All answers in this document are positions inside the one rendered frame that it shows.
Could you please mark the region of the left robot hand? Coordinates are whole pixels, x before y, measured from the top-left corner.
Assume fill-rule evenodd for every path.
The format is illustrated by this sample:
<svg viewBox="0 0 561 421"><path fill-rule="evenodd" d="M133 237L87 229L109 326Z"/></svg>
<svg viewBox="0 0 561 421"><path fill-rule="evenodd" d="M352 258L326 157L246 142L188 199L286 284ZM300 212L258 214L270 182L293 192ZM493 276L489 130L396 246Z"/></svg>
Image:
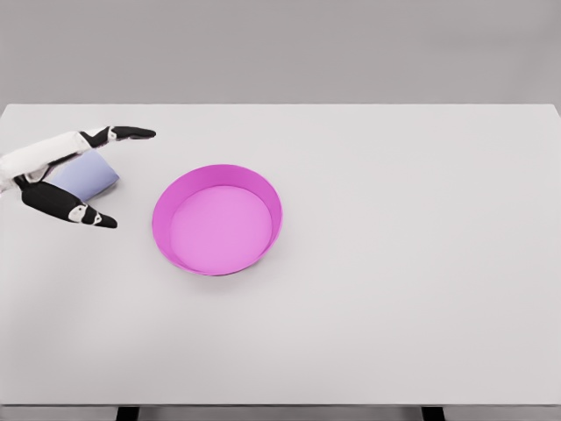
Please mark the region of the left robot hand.
<svg viewBox="0 0 561 421"><path fill-rule="evenodd" d="M59 166L111 142L152 139L156 131L136 126L114 126L64 132L0 155L0 195L20 191L24 205L71 224L115 229L117 221L102 214L71 192L46 178Z"/></svg>

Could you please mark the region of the light blue cup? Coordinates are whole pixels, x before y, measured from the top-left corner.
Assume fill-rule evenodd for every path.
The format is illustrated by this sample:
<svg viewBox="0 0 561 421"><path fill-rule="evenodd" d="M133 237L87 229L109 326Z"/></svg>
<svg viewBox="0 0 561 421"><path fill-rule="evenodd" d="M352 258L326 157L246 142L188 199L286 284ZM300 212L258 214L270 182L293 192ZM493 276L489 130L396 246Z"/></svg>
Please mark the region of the light blue cup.
<svg viewBox="0 0 561 421"><path fill-rule="evenodd" d="M89 151L56 168L46 179L83 202L111 188L119 180L112 166L96 151Z"/></svg>

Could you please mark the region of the pink round plate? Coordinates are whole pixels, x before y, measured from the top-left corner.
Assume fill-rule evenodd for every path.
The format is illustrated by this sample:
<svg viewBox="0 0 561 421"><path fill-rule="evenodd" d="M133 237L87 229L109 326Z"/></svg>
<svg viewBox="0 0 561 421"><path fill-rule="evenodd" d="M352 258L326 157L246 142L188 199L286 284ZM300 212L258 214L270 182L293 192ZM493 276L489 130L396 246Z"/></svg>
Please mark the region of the pink round plate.
<svg viewBox="0 0 561 421"><path fill-rule="evenodd" d="M222 276L261 260L281 233L283 207L263 175L231 164L193 169L169 184L153 209L153 240L176 267Z"/></svg>

